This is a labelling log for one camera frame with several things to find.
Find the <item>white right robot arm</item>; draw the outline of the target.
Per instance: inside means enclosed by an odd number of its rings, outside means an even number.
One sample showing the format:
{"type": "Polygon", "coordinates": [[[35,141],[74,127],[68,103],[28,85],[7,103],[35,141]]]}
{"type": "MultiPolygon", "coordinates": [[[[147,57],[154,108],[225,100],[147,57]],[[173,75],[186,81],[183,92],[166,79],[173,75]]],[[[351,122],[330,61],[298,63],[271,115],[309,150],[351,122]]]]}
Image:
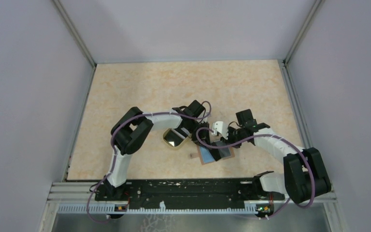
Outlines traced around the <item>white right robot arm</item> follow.
{"type": "Polygon", "coordinates": [[[331,181],[318,149],[292,144],[268,124],[257,123],[250,109],[237,112],[236,118],[239,128],[228,126],[226,143],[234,148],[239,148],[243,142],[258,146],[281,162],[284,169],[281,174],[266,171],[254,176],[255,197],[266,199],[271,192],[276,192],[300,204],[331,192],[331,181]]]}

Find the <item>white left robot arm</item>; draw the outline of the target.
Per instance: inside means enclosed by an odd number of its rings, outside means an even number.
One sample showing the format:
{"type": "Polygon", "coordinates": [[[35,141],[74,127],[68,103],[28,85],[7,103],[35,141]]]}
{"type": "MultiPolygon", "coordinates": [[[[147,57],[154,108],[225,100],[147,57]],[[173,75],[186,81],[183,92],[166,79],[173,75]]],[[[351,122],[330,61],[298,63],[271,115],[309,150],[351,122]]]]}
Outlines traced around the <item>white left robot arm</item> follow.
{"type": "Polygon", "coordinates": [[[126,193],[129,163],[132,154],[140,150],[149,133],[164,131],[163,141],[172,148],[179,148],[192,138],[198,126],[206,123],[212,106],[209,101],[203,103],[194,100],[188,106],[174,107],[164,112],[146,113],[138,107],[130,108],[111,129],[111,147],[113,149],[110,169],[104,178],[106,193],[114,200],[120,200],[126,193]]]}

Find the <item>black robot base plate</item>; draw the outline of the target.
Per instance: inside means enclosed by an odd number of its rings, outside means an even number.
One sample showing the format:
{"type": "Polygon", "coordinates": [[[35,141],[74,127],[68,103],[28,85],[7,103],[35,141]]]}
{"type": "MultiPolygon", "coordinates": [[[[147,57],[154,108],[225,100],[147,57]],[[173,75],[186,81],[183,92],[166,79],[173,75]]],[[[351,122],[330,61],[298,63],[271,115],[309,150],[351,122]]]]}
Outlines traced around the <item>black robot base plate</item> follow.
{"type": "Polygon", "coordinates": [[[254,178],[132,179],[119,187],[107,182],[95,191],[96,201],[128,201],[129,209],[243,209],[245,201],[284,201],[281,193],[266,193],[254,178]]]}

